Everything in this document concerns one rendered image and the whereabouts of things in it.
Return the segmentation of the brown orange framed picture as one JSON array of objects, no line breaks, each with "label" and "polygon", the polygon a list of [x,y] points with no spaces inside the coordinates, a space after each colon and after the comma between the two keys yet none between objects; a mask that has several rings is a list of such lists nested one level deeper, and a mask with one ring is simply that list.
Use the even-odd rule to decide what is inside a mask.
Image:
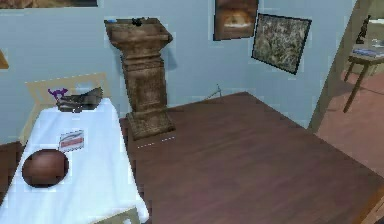
[{"label": "brown orange framed picture", "polygon": [[213,40],[250,38],[259,0],[215,0]]}]

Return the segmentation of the white bed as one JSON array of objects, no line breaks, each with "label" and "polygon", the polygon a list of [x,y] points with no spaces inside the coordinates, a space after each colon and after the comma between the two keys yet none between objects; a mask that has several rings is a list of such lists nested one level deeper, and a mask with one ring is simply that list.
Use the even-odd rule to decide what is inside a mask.
[{"label": "white bed", "polygon": [[[61,87],[70,94],[99,85],[104,98],[94,110],[61,112],[49,93]],[[29,82],[37,118],[30,127],[22,160],[40,149],[57,149],[63,134],[82,130],[84,146],[67,153],[69,172],[50,188],[25,183],[16,169],[0,205],[0,224],[144,224],[149,212],[139,195],[121,132],[118,112],[109,99],[103,73]]]}]

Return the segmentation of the grey speckled framed picture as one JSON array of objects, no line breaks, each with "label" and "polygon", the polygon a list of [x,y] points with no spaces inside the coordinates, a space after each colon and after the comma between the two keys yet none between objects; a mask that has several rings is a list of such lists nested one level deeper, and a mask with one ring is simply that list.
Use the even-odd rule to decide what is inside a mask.
[{"label": "grey speckled framed picture", "polygon": [[312,21],[259,13],[252,58],[296,75]]}]

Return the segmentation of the white red book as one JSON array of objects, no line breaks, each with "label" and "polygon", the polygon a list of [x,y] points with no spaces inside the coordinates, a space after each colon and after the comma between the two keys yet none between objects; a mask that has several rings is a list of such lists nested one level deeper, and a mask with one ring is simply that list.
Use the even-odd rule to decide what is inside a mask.
[{"label": "white red book", "polygon": [[84,131],[78,130],[62,134],[59,141],[61,152],[70,152],[84,147]]}]

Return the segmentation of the purple toy figure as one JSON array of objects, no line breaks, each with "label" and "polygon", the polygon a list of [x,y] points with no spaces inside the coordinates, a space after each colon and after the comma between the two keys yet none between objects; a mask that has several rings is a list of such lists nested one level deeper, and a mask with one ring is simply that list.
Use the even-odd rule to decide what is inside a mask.
[{"label": "purple toy figure", "polygon": [[49,94],[51,94],[55,98],[56,101],[58,101],[59,100],[58,96],[60,95],[61,97],[63,97],[68,92],[68,89],[62,88],[54,91],[52,91],[51,89],[48,89],[47,91]]}]

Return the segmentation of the brown ball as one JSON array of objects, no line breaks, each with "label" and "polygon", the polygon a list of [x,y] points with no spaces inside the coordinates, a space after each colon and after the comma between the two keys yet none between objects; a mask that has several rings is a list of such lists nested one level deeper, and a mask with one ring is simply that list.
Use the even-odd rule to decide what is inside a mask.
[{"label": "brown ball", "polygon": [[32,153],[22,165],[22,178],[31,187],[48,188],[60,183],[69,170],[67,156],[54,149]]}]

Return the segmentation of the dark brown framed picture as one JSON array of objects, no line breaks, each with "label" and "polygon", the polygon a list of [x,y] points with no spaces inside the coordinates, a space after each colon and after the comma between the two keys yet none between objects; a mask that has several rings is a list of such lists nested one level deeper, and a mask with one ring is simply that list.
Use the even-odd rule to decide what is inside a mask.
[{"label": "dark brown framed picture", "polygon": [[97,7],[97,0],[0,0],[0,9]]}]

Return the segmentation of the blue book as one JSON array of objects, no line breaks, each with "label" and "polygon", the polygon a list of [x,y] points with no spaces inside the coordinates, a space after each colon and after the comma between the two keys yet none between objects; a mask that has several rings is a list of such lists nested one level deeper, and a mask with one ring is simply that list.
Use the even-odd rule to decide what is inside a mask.
[{"label": "blue book", "polygon": [[353,49],[352,52],[354,54],[359,54],[363,56],[369,56],[374,58],[384,57],[384,52],[372,50],[372,49]]}]

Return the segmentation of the dark statuette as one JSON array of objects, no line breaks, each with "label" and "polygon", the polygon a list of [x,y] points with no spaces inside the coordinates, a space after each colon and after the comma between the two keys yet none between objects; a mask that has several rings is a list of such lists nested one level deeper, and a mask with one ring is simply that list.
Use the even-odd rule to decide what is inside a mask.
[{"label": "dark statuette", "polygon": [[356,38],[356,41],[355,41],[355,44],[364,44],[364,38],[366,37],[366,33],[367,33],[367,27],[368,27],[368,23],[369,23],[369,20],[371,19],[371,15],[368,15],[364,21],[363,21],[363,24],[360,28],[360,32]]}]

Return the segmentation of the brown stone pedestal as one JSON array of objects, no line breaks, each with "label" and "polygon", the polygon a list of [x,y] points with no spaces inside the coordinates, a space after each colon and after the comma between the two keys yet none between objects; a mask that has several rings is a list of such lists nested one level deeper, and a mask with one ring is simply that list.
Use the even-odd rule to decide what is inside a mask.
[{"label": "brown stone pedestal", "polygon": [[110,43],[122,52],[124,80],[132,111],[126,115],[134,140],[173,131],[161,50],[173,40],[157,18],[117,19],[105,24]]}]

